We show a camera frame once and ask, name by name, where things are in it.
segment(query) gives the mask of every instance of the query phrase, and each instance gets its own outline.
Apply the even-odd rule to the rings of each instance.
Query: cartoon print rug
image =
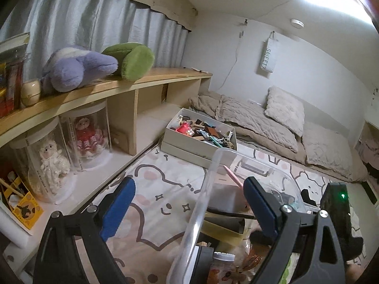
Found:
[[[292,176],[299,190],[307,188],[310,198],[317,204],[320,203],[327,183],[332,182],[240,144],[238,151]],[[98,205],[106,194],[117,188],[124,176],[132,177],[136,183],[136,195],[116,235],[107,240],[113,258],[129,283],[166,283],[168,271],[177,255],[205,173],[204,168],[167,155],[161,152],[159,147],[154,147],[122,172],[93,200],[92,203]],[[353,235],[361,236],[359,220],[353,210],[351,218]],[[82,240],[77,240],[76,243],[89,282],[98,283]],[[361,256],[354,263],[360,264]],[[298,256],[293,254],[288,266],[287,280],[283,279],[283,284],[291,278],[297,260]]]

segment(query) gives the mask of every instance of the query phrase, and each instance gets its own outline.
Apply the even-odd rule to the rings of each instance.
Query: tote bag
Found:
[[[260,67],[268,73],[272,73],[275,68],[276,59],[279,53],[279,41],[276,39],[275,32],[272,31],[266,42],[266,48],[263,51]]]

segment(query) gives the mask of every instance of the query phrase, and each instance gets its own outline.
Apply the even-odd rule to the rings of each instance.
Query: power cord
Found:
[[[243,34],[244,34],[244,32],[245,32],[245,27],[248,25],[248,19],[245,19],[245,23],[243,23],[243,24],[240,23],[240,24],[243,26],[243,28],[242,28],[242,31],[239,32],[239,41],[238,41],[238,45],[237,45],[237,47],[236,47],[236,55],[235,55],[235,61],[234,61],[234,64],[233,64],[232,68],[229,70],[228,75],[226,76],[226,78],[225,78],[224,81],[222,82],[221,86],[220,86],[217,90],[215,90],[215,92],[217,92],[218,90],[220,90],[220,89],[225,85],[226,80],[229,78],[230,73],[232,72],[234,66],[237,64],[238,55],[239,55],[239,49],[240,49],[240,47],[241,47]]]

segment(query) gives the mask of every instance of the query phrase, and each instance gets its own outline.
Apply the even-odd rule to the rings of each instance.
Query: curtain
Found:
[[[68,44],[102,52],[126,42],[147,45],[154,67],[179,67],[188,30],[131,0],[20,0],[0,29],[0,41],[30,32],[23,80],[41,77],[52,52]]]

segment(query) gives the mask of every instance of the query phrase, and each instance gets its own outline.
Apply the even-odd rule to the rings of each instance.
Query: jar lid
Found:
[[[29,144],[33,144],[52,132],[58,123],[58,116],[47,120],[14,138],[9,142],[9,146],[14,150],[24,148],[27,146],[26,139],[28,139]]]
[[[76,109],[62,113],[62,117],[79,117],[96,113],[107,106],[107,100],[93,101]]]
[[[219,261],[234,262],[236,256],[230,253],[214,252],[213,258],[218,259]]]

